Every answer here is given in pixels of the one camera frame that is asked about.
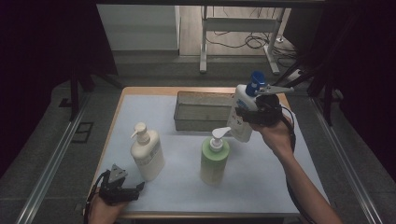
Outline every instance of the bottle cap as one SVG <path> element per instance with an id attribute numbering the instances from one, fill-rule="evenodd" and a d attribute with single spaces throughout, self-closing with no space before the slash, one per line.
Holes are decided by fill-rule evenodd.
<path id="1" fill-rule="evenodd" d="M 131 138 L 133 138 L 135 135 L 137 135 L 137 142 L 138 143 L 147 143 L 149 141 L 149 134 L 147 133 L 147 127 L 146 124 L 143 122 L 138 122 L 134 126 L 134 133 L 131 135 Z"/>
<path id="2" fill-rule="evenodd" d="M 222 140 L 221 138 L 226 134 L 228 131 L 230 131 L 230 127 L 225 127 L 225 128 L 218 128 L 212 131 L 212 139 L 210 139 L 210 148 L 218 152 L 222 149 Z"/>
<path id="3" fill-rule="evenodd" d="M 261 71 L 254 71 L 250 75 L 250 83 L 247 84 L 245 93 L 249 96 L 256 96 L 256 91 L 260 90 L 260 86 L 264 85 L 264 73 Z"/>

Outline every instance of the gray carpet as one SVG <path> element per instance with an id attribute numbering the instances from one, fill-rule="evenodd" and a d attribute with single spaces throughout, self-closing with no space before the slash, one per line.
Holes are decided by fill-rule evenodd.
<path id="1" fill-rule="evenodd" d="M 235 87 L 237 84 L 247 83 L 253 70 L 262 70 L 270 74 L 266 63 L 257 63 L 255 60 L 249 63 L 213 60 L 216 59 L 208 63 L 207 73 L 204 75 L 199 74 L 197 62 L 118 63 L 120 75 L 114 78 L 124 86 Z M 90 190 L 121 93 L 121 90 L 101 78 L 92 78 L 96 88 L 91 93 L 81 120 L 92 123 L 92 133 L 87 143 L 70 144 L 45 199 L 38 208 L 34 223 L 82 223 L 82 206 Z M 266 78 L 268 83 L 277 79 L 272 75 L 267 75 Z M 345 223 L 369 223 L 342 168 L 338 165 L 329 140 L 319 125 L 314 107 L 304 93 L 308 84 L 309 82 L 306 82 L 297 86 L 296 92 L 288 94 L 288 99 L 299 120 L 323 187 L 332 207 Z M 63 98 L 69 98 L 69 94 L 67 82 L 54 89 L 47 113 L 19 157 L 0 180 L 0 223 L 15 222 L 53 149 L 62 137 L 68 124 L 70 108 L 58 105 Z M 333 105 L 332 118 L 333 127 L 346 147 L 346 153 L 358 171 L 363 185 L 373 198 L 383 223 L 396 223 L 396 216 L 393 215 L 396 207 L 394 182 L 347 123 L 337 104 Z M 80 139 L 80 136 L 76 134 L 75 139 Z M 169 223 L 160 220 L 150 223 L 153 222 Z"/>

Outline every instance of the pump bottle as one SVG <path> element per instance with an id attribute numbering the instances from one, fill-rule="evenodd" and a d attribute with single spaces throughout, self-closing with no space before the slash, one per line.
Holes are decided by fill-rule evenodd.
<path id="1" fill-rule="evenodd" d="M 202 143 L 201 179 L 208 185 L 218 185 L 224 174 L 230 146 L 222 136 L 230 131 L 230 127 L 215 129 L 212 137 Z"/>
<path id="2" fill-rule="evenodd" d="M 134 126 L 136 141 L 132 144 L 131 155 L 146 181 L 155 179 L 165 165 L 160 136 L 154 130 L 148 130 L 146 124 L 139 122 Z"/>
<path id="3" fill-rule="evenodd" d="M 256 92 L 260 86 L 264 85 L 264 74 L 260 71 L 254 71 L 251 74 L 250 83 L 247 85 L 238 85 L 233 96 L 233 105 L 227 120 L 227 126 L 231 127 L 231 135 L 240 142 L 248 142 L 252 133 L 250 125 L 236 115 L 235 108 L 242 107 L 250 111 L 257 111 L 255 103 Z"/>

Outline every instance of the white pump nozzle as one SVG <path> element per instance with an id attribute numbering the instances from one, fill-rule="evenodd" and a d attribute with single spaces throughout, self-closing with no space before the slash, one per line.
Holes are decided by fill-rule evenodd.
<path id="1" fill-rule="evenodd" d="M 221 138 L 230 131 L 230 127 L 218 128 L 212 131 L 213 138 L 210 139 L 210 147 L 214 151 L 220 151 L 222 149 L 222 140 Z"/>
<path id="2" fill-rule="evenodd" d="M 131 135 L 131 138 L 137 135 L 137 142 L 146 143 L 147 141 L 149 141 L 149 134 L 147 133 L 147 130 L 148 129 L 145 123 L 138 122 L 134 126 L 134 133 Z"/>

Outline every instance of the human hand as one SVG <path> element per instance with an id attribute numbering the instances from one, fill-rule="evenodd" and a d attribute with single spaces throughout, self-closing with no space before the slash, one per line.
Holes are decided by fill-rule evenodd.
<path id="1" fill-rule="evenodd" d="M 284 117 L 288 122 L 290 122 L 290 119 L 287 116 Z M 293 156 L 290 145 L 289 129 L 281 120 L 271 127 L 252 123 L 249 123 L 249 125 L 254 131 L 259 132 L 262 135 L 262 139 L 265 144 L 273 150 L 274 154 L 279 159 Z"/>
<path id="2" fill-rule="evenodd" d="M 128 203 L 117 203 L 114 205 L 107 204 L 99 197 L 99 188 L 91 201 L 91 209 L 89 211 L 90 224 L 113 224 L 121 211 Z"/>

